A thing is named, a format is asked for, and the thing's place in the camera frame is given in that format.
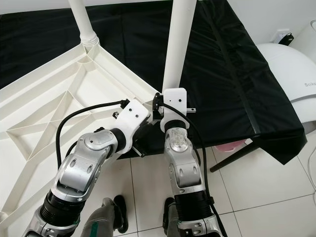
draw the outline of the black shoe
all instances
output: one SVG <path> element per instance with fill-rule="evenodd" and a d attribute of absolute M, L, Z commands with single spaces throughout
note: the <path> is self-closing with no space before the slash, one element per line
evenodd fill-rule
<path fill-rule="evenodd" d="M 167 235 L 169 225 L 169 206 L 174 202 L 175 200 L 172 197 L 168 197 L 166 201 L 164 201 L 162 227 L 165 235 Z"/>
<path fill-rule="evenodd" d="M 113 202 L 119 207 L 119 212 L 122 220 L 122 225 L 119 226 L 118 232 L 124 234 L 128 229 L 128 219 L 127 219 L 127 211 L 126 211 L 126 203 L 125 199 L 122 195 L 118 195 L 114 198 Z"/>

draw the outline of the tile grout line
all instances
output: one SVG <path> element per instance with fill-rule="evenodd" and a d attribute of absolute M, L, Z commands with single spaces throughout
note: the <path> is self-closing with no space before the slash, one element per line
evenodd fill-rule
<path fill-rule="evenodd" d="M 260 205 L 260 206 L 249 207 L 249 208 L 245 208 L 245 209 L 234 211 L 234 213 L 235 212 L 239 212 L 239 211 L 245 211 L 245 210 L 257 208 L 257 207 L 268 206 L 268 205 L 271 205 L 271 204 L 276 204 L 276 203 L 280 203 L 280 202 L 284 202 L 284 201 L 290 201 L 290 200 L 294 200 L 294 199 L 299 199 L 299 198 L 304 198 L 304 197 L 308 197 L 308 196 L 313 196 L 313 195 L 314 194 L 307 194 L 307 195 L 303 195 L 303 196 L 300 196 L 300 197 L 293 197 L 293 198 L 290 198 L 290 199 L 287 199 L 287 200 L 276 201 L 276 202 L 272 202 L 272 203 L 268 203 L 268 204 L 263 204 L 263 205 Z"/>
<path fill-rule="evenodd" d="M 139 232 L 143 232 L 143 231 L 150 231 L 150 230 L 159 229 L 159 228 L 162 228 L 162 226 L 158 226 L 158 227 L 154 227 L 154 228 L 150 228 L 150 229 L 142 230 L 142 231 L 139 231 Z"/>
<path fill-rule="evenodd" d="M 237 218 L 236 218 L 235 212 L 234 212 L 234 208 L 233 208 L 233 205 L 232 205 L 232 201 L 231 201 L 231 199 L 230 199 L 230 197 L 229 197 L 229 195 L 228 195 L 228 192 L 227 192 L 227 189 L 226 189 L 226 185 L 225 185 L 225 182 L 224 182 L 224 179 L 223 179 L 223 176 L 222 176 L 221 170 L 219 170 L 219 173 L 220 173 L 221 178 L 222 178 L 222 180 L 223 180 L 223 184 L 224 184 L 224 187 L 225 187 L 225 190 L 226 190 L 227 196 L 228 196 L 228 200 L 229 200 L 229 202 L 230 202 L 230 204 L 231 204 L 231 206 L 232 206 L 233 214 L 234 214 L 234 216 L 235 216 L 235 220 L 236 220 L 236 223 L 237 223 L 237 226 L 238 226 L 239 232 L 240 232 L 240 236 L 242 237 L 242 233 L 241 233 L 241 230 L 240 230 L 240 227 L 239 227 L 239 224 L 238 224 L 238 221 L 237 221 Z"/>
<path fill-rule="evenodd" d="M 234 211 L 229 211 L 229 212 L 225 212 L 225 213 L 221 213 L 219 215 L 225 215 L 225 214 L 229 214 L 229 213 L 233 213 Z"/>
<path fill-rule="evenodd" d="M 314 185 L 313 185 L 313 183 L 312 183 L 312 180 L 311 180 L 310 176 L 308 175 L 306 169 L 304 168 L 304 166 L 303 166 L 303 164 L 302 164 L 300 158 L 299 158 L 298 156 L 296 156 L 296 157 L 297 157 L 298 161 L 301 163 L 301 166 L 302 166 L 303 170 L 305 171 L 305 173 L 306 173 L 306 175 L 307 175 L 307 177 L 308 177 L 308 179 L 309 179 L 309 181 L 310 181 L 310 183 L 311 183 L 313 189 L 315 190 Z"/>
<path fill-rule="evenodd" d="M 217 159 L 216 159 L 216 157 L 215 157 L 215 154 L 214 154 L 214 151 L 213 151 L 213 147 L 212 147 L 212 153 L 213 153 L 213 156 L 214 156 L 215 161 L 216 161 L 216 163 L 217 163 Z M 221 173 L 221 169 L 219 169 L 218 171 L 219 171 L 219 174 L 221 175 L 221 178 L 222 178 L 222 181 L 223 181 L 223 184 L 224 184 L 224 188 L 225 188 L 226 193 L 227 193 L 227 196 L 228 196 L 228 200 L 229 200 L 229 202 L 230 202 L 230 204 L 231 204 L 231 207 L 232 207 L 232 210 L 233 210 L 233 214 L 234 214 L 234 216 L 235 216 L 235 220 L 236 220 L 236 223 L 237 223 L 237 226 L 238 226 L 239 232 L 240 232 L 240 236 L 242 237 L 242 233 L 241 233 L 241 230 L 240 230 L 240 227 L 239 227 L 239 224 L 238 224 L 238 221 L 237 221 L 237 218 L 236 218 L 235 212 L 234 212 L 234 208 L 233 208 L 233 205 L 232 205 L 232 201 L 231 201 L 231 199 L 230 199 L 230 197 L 229 197 L 229 194 L 228 194 L 228 191 L 227 191 L 227 189 L 226 189 L 226 185 L 225 185 L 225 182 L 224 182 L 224 179 L 223 179 L 222 173 Z"/>
<path fill-rule="evenodd" d="M 138 233 L 138 232 L 136 231 L 136 232 L 126 233 L 126 234 L 122 234 L 122 235 L 114 236 L 114 237 L 127 236 L 127 235 L 131 235 L 131 234 L 134 234 L 134 233 Z"/>
<path fill-rule="evenodd" d="M 134 208 L 135 208 L 136 230 L 137 230 L 137 236 L 138 236 L 138 224 L 137 224 L 137 214 L 136 214 L 136 201 L 135 201 L 134 181 L 133 181 L 133 171 L 132 171 L 132 161 L 131 161 L 131 158 L 129 158 L 129 164 L 130 164 L 130 173 L 131 173 L 131 176 L 132 176 L 132 187 L 133 187 L 133 197 L 134 197 Z"/>

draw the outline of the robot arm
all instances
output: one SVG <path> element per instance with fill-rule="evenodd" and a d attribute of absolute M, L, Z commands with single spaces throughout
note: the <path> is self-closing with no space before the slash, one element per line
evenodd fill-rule
<path fill-rule="evenodd" d="M 217 218 L 212 213 L 193 146 L 185 124 L 166 130 L 164 154 L 169 161 L 169 175 L 176 201 L 181 237 L 222 237 Z"/>
<path fill-rule="evenodd" d="M 186 90 L 167 89 L 166 104 L 186 114 Z M 164 154 L 179 216 L 181 237 L 222 237 L 216 215 L 212 213 L 199 165 L 193 157 L 193 145 L 187 138 L 189 123 L 168 108 L 162 108 L 156 95 L 155 112 L 163 114 L 160 127 L 165 132 Z M 148 110 L 132 100 L 116 116 L 114 127 L 82 135 L 73 154 L 59 168 L 44 204 L 35 211 L 24 237 L 70 237 L 79 224 L 85 201 L 100 174 L 101 165 L 110 166 L 120 154 L 132 148 L 135 132 L 149 118 Z"/>
<path fill-rule="evenodd" d="M 186 115 L 185 89 L 166 89 L 163 96 L 156 95 L 153 107 L 161 110 L 162 101 Z M 165 132 L 164 156 L 169 162 L 180 236 L 222 237 L 217 217 L 210 207 L 199 164 L 193 156 L 192 142 L 188 139 L 189 123 L 168 108 L 163 108 L 163 115 L 160 128 Z"/>
<path fill-rule="evenodd" d="M 74 153 L 62 162 L 44 204 L 35 211 L 23 236 L 70 237 L 101 166 L 111 166 L 131 149 L 133 135 L 149 115 L 141 103 L 132 100 L 117 116 L 112 129 L 82 135 Z"/>

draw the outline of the black cloth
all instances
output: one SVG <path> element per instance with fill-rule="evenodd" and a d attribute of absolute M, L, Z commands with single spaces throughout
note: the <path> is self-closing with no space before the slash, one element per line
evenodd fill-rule
<path fill-rule="evenodd" d="M 172 2 L 87 11 L 101 46 L 161 91 Z M 70 9 L 3 15 L 1 87 L 77 44 L 79 31 Z M 285 164 L 306 143 L 291 103 L 226 0 L 197 1 L 180 87 L 197 109 L 188 117 L 208 146 L 251 138 Z M 198 146 L 197 137 L 193 141 Z M 158 154 L 164 134 L 156 124 L 139 142 L 148 154 Z"/>

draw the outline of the white pole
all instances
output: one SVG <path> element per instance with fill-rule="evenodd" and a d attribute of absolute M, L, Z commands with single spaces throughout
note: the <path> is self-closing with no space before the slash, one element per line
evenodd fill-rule
<path fill-rule="evenodd" d="M 99 38 L 93 31 L 87 11 L 82 0 L 68 0 L 76 23 L 80 31 L 81 43 L 85 46 L 93 46 L 99 42 Z"/>
<path fill-rule="evenodd" d="M 174 0 L 162 92 L 178 88 L 197 0 Z"/>

